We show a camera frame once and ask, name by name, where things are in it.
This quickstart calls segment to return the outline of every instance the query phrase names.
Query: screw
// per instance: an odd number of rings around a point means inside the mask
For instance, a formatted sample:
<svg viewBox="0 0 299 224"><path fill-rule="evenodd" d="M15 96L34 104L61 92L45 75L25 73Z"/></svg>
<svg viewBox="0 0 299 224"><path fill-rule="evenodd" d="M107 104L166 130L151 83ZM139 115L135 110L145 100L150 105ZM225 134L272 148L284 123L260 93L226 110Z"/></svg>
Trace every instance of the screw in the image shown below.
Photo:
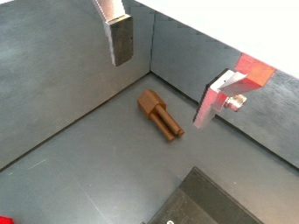
<svg viewBox="0 0 299 224"><path fill-rule="evenodd" d="M246 101L248 97L244 94L238 94L228 99L225 107L238 112Z"/></svg>

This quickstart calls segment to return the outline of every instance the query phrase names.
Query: red bracket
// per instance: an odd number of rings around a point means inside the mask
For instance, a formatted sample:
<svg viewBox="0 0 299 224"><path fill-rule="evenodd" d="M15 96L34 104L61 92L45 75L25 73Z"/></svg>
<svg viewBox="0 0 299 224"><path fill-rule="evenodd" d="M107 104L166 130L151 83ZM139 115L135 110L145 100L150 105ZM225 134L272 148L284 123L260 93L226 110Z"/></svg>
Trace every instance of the red bracket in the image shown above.
<svg viewBox="0 0 299 224"><path fill-rule="evenodd" d="M253 89L257 89L268 84L277 69L242 53L237 64L237 71L248 75L245 81L252 83Z"/></svg>

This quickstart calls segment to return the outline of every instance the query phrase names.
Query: gray floor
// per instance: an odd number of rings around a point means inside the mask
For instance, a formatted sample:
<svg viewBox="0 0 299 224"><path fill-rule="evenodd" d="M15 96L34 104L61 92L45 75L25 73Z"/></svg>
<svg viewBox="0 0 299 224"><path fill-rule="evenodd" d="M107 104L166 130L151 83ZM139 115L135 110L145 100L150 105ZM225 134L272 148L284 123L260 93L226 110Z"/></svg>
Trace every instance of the gray floor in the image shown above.
<svg viewBox="0 0 299 224"><path fill-rule="evenodd" d="M137 107L155 90L186 130L167 143ZM0 173L0 214L17 224L150 221L197 165L265 223L298 224L299 178L276 156L147 75Z"/></svg>

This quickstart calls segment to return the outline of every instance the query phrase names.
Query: red object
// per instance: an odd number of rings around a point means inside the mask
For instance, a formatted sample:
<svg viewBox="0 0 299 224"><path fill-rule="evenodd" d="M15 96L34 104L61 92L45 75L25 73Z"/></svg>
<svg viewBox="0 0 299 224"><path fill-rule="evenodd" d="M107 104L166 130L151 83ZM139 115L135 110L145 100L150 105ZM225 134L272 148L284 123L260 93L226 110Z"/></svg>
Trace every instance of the red object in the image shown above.
<svg viewBox="0 0 299 224"><path fill-rule="evenodd" d="M268 84L277 69L261 60L242 53L237 64L237 71L248 75L244 82L256 89L262 88Z"/></svg>
<svg viewBox="0 0 299 224"><path fill-rule="evenodd" d="M0 224L15 224L14 219L0 216Z"/></svg>

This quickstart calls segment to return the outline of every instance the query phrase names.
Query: metal clamp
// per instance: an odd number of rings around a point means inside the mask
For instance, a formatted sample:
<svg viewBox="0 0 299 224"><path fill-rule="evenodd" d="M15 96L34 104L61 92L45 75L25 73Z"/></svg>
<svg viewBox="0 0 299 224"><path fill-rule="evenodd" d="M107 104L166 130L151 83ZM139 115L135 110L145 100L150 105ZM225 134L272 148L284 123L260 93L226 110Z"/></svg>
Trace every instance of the metal clamp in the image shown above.
<svg viewBox="0 0 299 224"><path fill-rule="evenodd" d="M242 53L237 64L237 72L226 69L217 80L208 86L201 101L201 109L194 125L202 129L213 117L229 108L238 112L248 101L245 94L262 88L277 69Z"/></svg>
<svg viewBox="0 0 299 224"><path fill-rule="evenodd" d="M111 59L118 67L134 56L134 18L126 14L122 0L93 0L102 16Z"/></svg>

